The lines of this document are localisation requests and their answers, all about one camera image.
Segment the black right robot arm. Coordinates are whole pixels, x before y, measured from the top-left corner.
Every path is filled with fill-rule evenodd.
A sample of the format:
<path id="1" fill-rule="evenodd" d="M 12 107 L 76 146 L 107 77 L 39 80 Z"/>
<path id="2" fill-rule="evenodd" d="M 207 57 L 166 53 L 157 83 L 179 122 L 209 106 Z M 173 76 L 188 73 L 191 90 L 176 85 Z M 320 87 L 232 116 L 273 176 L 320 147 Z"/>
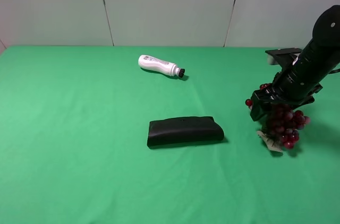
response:
<path id="1" fill-rule="evenodd" d="M 339 64 L 339 5 L 324 11 L 317 19 L 312 39 L 304 49 L 267 50 L 270 60 L 282 69 L 272 83 L 253 92 L 250 116 L 260 120 L 272 110 L 273 104 L 289 105 L 293 109 L 314 102 L 320 82 L 337 73 Z"/>

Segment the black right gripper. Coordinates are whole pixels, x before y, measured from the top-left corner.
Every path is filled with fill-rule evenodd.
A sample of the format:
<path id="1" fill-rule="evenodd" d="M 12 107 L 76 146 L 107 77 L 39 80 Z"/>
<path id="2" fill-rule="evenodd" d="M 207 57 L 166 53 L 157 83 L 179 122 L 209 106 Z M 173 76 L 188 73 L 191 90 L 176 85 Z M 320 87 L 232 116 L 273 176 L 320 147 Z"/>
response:
<path id="1" fill-rule="evenodd" d="M 285 104 L 293 108 L 314 103 L 314 94 L 323 89 L 318 82 L 298 77 L 293 72 L 278 72 L 272 83 L 256 90 L 251 96 L 250 117 L 259 121 L 271 111 L 271 104 Z"/>

